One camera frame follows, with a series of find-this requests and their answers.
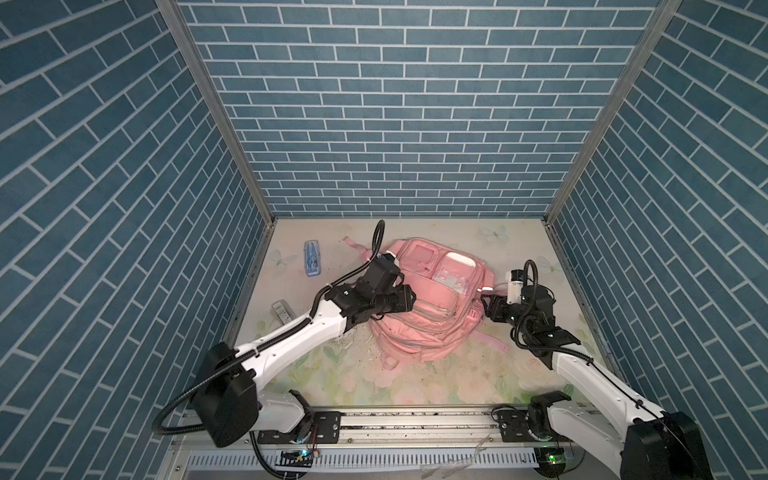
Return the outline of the pink student backpack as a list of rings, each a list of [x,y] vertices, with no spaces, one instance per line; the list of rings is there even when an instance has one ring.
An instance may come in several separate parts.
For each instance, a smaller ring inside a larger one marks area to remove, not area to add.
[[[495,286],[483,260],[418,237],[395,240],[385,251],[395,256],[416,295],[411,311],[370,324],[385,369],[441,360],[469,338],[508,351],[504,342],[476,330],[484,317],[481,296],[492,294]]]

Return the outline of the blue clear pencil case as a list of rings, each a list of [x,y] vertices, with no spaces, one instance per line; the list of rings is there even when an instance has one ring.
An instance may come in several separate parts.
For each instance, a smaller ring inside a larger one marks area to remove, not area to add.
[[[320,246],[317,240],[309,240],[304,243],[304,270],[308,277],[316,277],[321,274]]]

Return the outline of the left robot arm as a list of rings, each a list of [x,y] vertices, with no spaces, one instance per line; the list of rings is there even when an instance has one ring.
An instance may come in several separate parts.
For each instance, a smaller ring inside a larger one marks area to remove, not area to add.
[[[204,430],[219,448],[251,431],[278,432],[290,442],[305,441],[313,430],[313,408],[296,390],[273,394],[265,387],[315,348],[371,319],[409,312],[415,300],[395,256],[385,253],[372,260],[355,282],[322,293],[317,306],[303,317],[236,348],[216,345],[198,371],[199,382],[231,362],[236,364],[191,398]]]

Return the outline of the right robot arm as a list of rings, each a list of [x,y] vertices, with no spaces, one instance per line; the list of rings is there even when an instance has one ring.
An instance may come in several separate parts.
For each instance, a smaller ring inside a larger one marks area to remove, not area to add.
[[[621,479],[710,479],[713,474],[698,425],[643,397],[591,356],[581,341],[557,325],[555,300],[546,287],[527,285],[507,295],[482,292],[485,315],[511,326],[515,345],[573,385],[589,404],[563,392],[529,403],[531,434],[564,436]]]

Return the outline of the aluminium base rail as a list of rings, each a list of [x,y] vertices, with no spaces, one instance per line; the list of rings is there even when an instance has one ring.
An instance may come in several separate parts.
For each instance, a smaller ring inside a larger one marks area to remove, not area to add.
[[[179,479],[195,459],[224,469],[266,466],[278,477],[306,472],[428,471],[495,465],[568,472],[564,449],[574,444],[621,479],[695,479],[694,424],[683,414],[653,413],[647,403],[616,399],[619,421],[570,401],[562,392],[528,406],[347,408],[312,410],[282,432],[237,425],[233,440],[206,432],[172,448],[161,476]]]

